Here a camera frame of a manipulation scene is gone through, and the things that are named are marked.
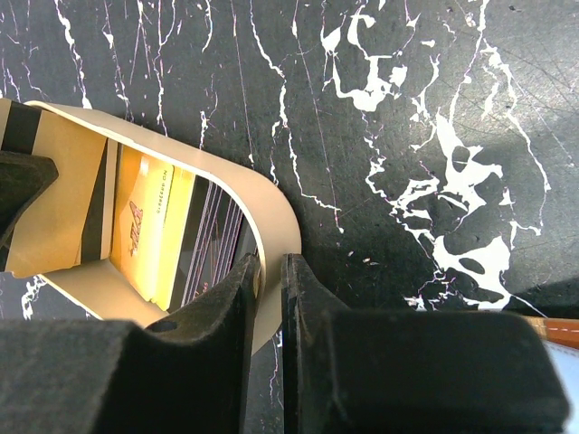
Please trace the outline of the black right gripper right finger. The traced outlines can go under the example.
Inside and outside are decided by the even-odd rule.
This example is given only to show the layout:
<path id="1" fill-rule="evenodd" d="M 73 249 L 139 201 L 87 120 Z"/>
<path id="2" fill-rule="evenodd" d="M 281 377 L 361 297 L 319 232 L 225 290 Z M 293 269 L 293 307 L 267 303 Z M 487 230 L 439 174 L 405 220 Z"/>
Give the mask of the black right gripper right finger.
<path id="1" fill-rule="evenodd" d="M 521 316 L 347 307 L 281 265 L 288 433 L 561 433 L 570 402 Z"/>

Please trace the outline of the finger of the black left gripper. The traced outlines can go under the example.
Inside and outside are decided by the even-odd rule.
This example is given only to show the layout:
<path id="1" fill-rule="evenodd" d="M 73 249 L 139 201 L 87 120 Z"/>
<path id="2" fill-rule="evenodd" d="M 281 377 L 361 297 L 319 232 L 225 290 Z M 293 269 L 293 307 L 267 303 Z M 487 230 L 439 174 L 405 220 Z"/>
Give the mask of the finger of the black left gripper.
<path id="1" fill-rule="evenodd" d="M 18 220 L 58 176 L 51 158 L 1 152 L 1 249 L 9 249 Z"/>

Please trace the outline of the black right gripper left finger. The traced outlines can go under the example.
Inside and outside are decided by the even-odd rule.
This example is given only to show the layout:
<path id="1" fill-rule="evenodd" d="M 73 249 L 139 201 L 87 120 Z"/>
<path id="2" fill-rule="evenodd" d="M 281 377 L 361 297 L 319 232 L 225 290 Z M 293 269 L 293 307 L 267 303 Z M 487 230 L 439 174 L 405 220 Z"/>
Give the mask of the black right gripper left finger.
<path id="1" fill-rule="evenodd" d="M 3 321 L 4 433 L 240 433 L 252 353 L 254 276 L 240 259 L 155 323 Z"/>

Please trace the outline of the gold credit card black stripe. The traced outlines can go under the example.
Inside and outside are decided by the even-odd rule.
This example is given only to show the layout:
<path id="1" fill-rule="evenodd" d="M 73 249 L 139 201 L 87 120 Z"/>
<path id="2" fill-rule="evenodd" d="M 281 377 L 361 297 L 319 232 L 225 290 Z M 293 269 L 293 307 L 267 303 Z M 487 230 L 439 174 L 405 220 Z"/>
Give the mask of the gold credit card black stripe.
<path id="1" fill-rule="evenodd" d="M 19 182 L 1 176 L 12 200 L 25 183 L 33 197 L 18 203 L 1 243 L 1 269 L 28 277 L 106 259 L 112 237 L 118 144 L 104 128 L 111 115 L 96 109 L 1 100 L 1 149 L 32 158 L 16 170 Z"/>

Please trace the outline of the beige oval card tray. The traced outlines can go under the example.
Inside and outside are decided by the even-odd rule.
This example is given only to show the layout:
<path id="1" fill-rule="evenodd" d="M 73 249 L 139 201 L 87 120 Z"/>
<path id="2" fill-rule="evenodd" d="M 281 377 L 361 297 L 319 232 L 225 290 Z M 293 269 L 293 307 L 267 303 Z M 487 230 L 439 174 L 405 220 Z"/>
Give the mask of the beige oval card tray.
<path id="1" fill-rule="evenodd" d="M 272 181 L 251 169 L 111 117 L 104 130 L 118 147 L 134 148 L 200 175 L 222 187 L 242 209 L 261 262 L 253 329 L 253 348 L 261 348 L 281 322 L 282 258 L 301 250 L 299 225 L 290 203 Z M 127 319 L 148 326 L 163 316 L 162 310 L 145 301 L 108 258 L 32 276 L 35 275 L 98 319 Z"/>

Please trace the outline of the brown leather card holder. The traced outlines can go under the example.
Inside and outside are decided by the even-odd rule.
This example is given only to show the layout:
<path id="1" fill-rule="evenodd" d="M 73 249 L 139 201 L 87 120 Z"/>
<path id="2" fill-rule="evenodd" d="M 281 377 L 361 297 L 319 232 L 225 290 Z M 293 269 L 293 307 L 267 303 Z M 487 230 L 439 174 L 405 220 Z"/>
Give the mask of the brown leather card holder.
<path id="1" fill-rule="evenodd" d="M 578 320 L 526 316 L 545 347 L 568 394 L 578 393 Z"/>

